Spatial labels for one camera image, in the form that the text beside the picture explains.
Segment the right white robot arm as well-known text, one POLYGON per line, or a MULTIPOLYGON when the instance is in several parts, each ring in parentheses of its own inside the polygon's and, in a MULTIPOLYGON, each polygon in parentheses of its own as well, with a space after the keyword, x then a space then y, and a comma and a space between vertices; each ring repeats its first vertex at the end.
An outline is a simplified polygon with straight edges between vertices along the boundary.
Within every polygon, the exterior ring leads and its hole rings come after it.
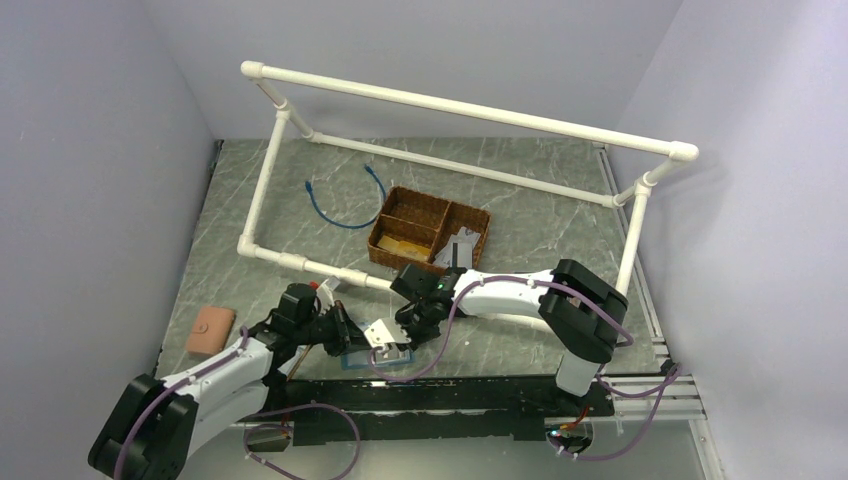
POLYGON ((632 344, 626 296, 576 260, 549 270, 495 274, 451 267, 442 274, 405 266, 390 284, 407 303, 395 320, 418 347, 448 332, 458 317, 515 315, 540 320, 565 352, 551 388, 557 411, 574 415, 616 348, 632 344))

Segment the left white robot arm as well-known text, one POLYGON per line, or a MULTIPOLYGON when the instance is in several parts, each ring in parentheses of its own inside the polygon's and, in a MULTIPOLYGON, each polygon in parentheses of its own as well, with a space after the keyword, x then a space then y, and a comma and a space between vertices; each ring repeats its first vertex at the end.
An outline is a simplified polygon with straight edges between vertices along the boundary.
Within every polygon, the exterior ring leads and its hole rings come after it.
POLYGON ((267 317, 200 364, 157 379, 135 377, 124 389, 88 453, 111 479, 175 479, 188 458, 228 426, 287 406, 282 366, 302 346, 330 356, 370 349, 344 305, 325 306, 309 284, 293 283, 267 317))

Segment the blue card holder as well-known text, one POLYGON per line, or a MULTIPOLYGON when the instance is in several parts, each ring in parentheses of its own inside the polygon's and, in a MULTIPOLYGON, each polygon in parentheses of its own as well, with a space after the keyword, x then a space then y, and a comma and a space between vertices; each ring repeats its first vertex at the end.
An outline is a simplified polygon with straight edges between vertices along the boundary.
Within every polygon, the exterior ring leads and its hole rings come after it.
MULTIPOLYGON (((359 351, 350 354, 344 354, 341 356, 341 366, 343 370, 354 370, 354 369, 365 369, 369 366, 368 358, 370 350, 359 351)), ((390 358, 381 358, 377 355, 377 352, 373 357, 374 365, 376 367, 393 367, 397 365, 407 365, 411 364, 414 360, 414 354, 411 349, 409 349, 409 345, 406 349, 404 349, 398 356, 392 356, 390 358)))

